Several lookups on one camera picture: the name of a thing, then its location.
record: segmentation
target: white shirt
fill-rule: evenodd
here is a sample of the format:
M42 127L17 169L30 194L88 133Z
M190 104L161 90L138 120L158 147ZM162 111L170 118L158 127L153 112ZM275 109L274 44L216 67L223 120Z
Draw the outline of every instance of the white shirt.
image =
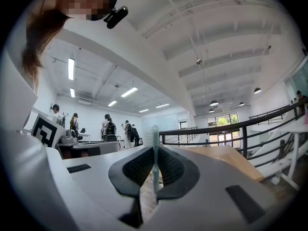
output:
M74 125L76 127L76 130L79 130L78 120L76 117L74 118Z
M52 121L55 122L56 124L60 124L61 122L60 112L53 115Z
M106 130L108 126L109 121L106 119L103 121L102 127L103 127L103 135L106 135Z

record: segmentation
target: green tree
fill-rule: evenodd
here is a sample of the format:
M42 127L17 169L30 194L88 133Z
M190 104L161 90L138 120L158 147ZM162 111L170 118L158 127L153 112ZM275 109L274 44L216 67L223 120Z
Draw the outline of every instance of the green tree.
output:
M219 118L218 121L217 121L217 127L224 126L224 125L227 125L227 124L228 124L228 121L224 117Z
M237 118L237 115L232 115L231 116L231 124L238 123L239 119Z

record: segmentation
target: black pants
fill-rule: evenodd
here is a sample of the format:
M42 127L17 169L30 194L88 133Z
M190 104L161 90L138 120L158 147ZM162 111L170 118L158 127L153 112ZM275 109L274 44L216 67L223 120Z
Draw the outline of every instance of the black pants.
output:
M77 138L77 141L78 141L78 130L76 129L75 126L71 126L70 129L74 130L75 133L76 133L76 138Z

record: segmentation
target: black backpack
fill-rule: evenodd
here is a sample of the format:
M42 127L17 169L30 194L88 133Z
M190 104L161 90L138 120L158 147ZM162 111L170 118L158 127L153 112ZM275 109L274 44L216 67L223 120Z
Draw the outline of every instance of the black backpack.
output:
M115 131L116 131L115 128L116 128L115 124L112 121L109 121L108 125L107 125L106 135L116 134L115 133Z
M131 124L128 123L128 124L127 124L127 133L130 133L130 132L131 132Z

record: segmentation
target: window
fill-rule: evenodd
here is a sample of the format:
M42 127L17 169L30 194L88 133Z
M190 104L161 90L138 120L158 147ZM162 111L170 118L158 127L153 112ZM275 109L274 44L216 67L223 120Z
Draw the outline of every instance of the window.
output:
M209 128L221 127L225 125L235 124L238 123L239 119L237 113L232 113L228 115L221 115L207 119L207 124ZM210 133L209 139L210 142L218 142L217 144L211 144L211 146L218 146L218 145L231 145L233 148L239 149L241 148L241 141L232 141L232 142L222 142L228 141L231 139L238 139L240 137L240 130L233 130L233 131L224 131L219 133Z
M230 114L231 124L239 123L237 113Z
M221 127L221 126L225 126L225 125L230 125L231 124L230 116L229 115L217 116L217 117L215 117L215 119L216 119L217 127Z
M216 127L216 120L215 117L214 118L208 118L207 119L207 124L209 128L214 128Z

